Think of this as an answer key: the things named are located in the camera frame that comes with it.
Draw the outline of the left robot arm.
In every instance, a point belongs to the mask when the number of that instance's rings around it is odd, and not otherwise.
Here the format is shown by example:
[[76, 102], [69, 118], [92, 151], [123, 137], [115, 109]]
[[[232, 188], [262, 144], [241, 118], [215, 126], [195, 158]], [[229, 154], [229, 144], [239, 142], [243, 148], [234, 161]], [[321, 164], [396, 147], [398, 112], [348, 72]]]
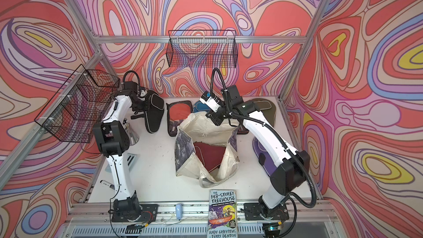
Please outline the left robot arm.
[[135, 222], [141, 217], [142, 206], [130, 178], [127, 151], [131, 140], [124, 125], [129, 110], [139, 115], [146, 104], [141, 97], [139, 75], [130, 70], [122, 80], [122, 90], [113, 95], [114, 104], [106, 117], [93, 126], [93, 134], [99, 152], [106, 157], [112, 174], [115, 194], [110, 198], [111, 219], [116, 222]]

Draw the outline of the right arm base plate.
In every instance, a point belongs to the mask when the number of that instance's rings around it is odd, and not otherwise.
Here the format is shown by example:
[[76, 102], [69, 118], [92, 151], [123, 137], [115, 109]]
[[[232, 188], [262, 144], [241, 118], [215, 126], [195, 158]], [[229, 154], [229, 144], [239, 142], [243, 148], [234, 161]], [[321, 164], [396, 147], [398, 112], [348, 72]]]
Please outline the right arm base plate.
[[247, 221], [272, 221], [285, 222], [289, 219], [289, 212], [286, 205], [277, 205], [273, 209], [267, 208], [261, 203], [245, 203], [241, 209]]

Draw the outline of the white canvas tote bag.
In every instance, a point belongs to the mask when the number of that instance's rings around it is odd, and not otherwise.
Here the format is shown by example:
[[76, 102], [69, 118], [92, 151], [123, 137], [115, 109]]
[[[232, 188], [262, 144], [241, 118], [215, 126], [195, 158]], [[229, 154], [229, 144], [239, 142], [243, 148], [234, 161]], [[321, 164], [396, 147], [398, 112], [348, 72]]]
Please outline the white canvas tote bag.
[[206, 112], [188, 115], [179, 126], [174, 147], [175, 174], [198, 180], [200, 187], [216, 187], [239, 168], [239, 122], [224, 120], [216, 126]]

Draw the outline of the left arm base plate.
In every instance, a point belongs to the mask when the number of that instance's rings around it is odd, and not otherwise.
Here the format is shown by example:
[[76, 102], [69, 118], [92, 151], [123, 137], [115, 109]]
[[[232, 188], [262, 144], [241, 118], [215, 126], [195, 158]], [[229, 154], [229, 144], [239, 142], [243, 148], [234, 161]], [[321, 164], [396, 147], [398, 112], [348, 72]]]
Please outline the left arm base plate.
[[152, 223], [156, 221], [158, 215], [158, 204], [141, 204], [141, 211], [112, 213], [111, 221], [113, 223]]

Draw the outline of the purple paddle case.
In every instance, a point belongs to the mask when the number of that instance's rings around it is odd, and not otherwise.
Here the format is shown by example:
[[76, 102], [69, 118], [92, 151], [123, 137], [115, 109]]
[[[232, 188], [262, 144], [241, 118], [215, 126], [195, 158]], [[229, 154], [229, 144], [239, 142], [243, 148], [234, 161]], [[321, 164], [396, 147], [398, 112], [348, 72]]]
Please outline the purple paddle case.
[[252, 141], [253, 151], [258, 158], [258, 162], [261, 167], [265, 170], [266, 174], [270, 177], [276, 170], [276, 166], [266, 151], [265, 147], [259, 142], [257, 138], [254, 138]]

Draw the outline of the maroon paddle case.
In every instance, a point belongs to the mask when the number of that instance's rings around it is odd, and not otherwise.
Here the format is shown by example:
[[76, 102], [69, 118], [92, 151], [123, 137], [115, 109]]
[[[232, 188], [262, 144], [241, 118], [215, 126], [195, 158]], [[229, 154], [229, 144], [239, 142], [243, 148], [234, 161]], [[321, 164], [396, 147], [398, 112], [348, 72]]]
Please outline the maroon paddle case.
[[198, 159], [209, 173], [220, 168], [226, 147], [202, 142], [196, 142], [193, 145]]

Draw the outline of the green paddle case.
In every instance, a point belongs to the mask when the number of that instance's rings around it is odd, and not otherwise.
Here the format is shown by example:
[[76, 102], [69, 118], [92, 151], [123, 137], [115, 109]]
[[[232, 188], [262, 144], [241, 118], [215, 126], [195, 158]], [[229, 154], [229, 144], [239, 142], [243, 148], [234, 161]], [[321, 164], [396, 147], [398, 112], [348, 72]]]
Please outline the green paddle case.
[[276, 117], [276, 106], [275, 106], [275, 104], [272, 101], [270, 101], [268, 99], [263, 99], [263, 98], [252, 99], [252, 101], [259, 108], [259, 110], [262, 111], [262, 113], [264, 114], [268, 123], [272, 127], [274, 127], [275, 126], [275, 117]]

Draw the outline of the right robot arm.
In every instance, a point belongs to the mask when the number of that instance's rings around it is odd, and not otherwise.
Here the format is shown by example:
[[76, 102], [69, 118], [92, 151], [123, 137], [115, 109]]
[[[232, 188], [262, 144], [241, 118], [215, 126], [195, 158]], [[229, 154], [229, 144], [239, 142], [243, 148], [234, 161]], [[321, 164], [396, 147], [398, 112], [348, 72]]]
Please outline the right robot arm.
[[237, 120], [262, 144], [276, 170], [270, 175], [270, 188], [258, 199], [262, 216], [266, 217], [277, 206], [296, 199], [306, 208], [317, 203], [316, 186], [309, 174], [310, 156], [290, 145], [265, 118], [253, 101], [244, 101], [237, 86], [222, 85], [222, 99], [214, 93], [214, 82], [200, 100], [210, 111], [207, 118], [220, 126], [224, 120]]

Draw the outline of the black red paddle case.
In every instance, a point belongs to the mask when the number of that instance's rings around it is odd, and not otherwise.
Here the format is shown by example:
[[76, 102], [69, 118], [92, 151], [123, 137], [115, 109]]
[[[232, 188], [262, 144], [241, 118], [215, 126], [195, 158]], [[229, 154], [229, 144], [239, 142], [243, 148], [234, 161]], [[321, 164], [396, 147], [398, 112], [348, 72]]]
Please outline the black red paddle case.
[[250, 131], [240, 123], [236, 129], [238, 135], [247, 135]]

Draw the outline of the blue paddle case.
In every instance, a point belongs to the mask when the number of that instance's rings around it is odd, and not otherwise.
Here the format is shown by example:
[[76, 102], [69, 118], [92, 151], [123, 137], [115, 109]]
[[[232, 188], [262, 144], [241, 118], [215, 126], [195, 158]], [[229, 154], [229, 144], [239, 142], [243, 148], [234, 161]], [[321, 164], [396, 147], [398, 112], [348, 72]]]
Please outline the blue paddle case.
[[202, 103], [199, 100], [193, 104], [193, 113], [195, 113], [195, 112], [209, 112], [209, 111], [210, 111], [210, 108], [206, 104]]

